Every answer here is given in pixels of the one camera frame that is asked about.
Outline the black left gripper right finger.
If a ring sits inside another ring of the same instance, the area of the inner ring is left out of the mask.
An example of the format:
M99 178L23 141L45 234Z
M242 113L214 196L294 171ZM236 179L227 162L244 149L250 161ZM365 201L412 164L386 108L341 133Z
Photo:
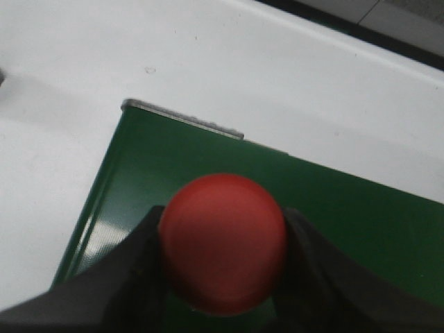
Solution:
M356 263L298 210L282 210L287 260L273 293L284 332L442 332L443 309Z

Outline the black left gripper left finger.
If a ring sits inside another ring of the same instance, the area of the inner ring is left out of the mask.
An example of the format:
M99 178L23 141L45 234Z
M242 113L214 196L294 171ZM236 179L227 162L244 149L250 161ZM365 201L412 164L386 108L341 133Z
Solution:
M2 332L161 332L167 284L155 206L113 250L77 276L1 312Z

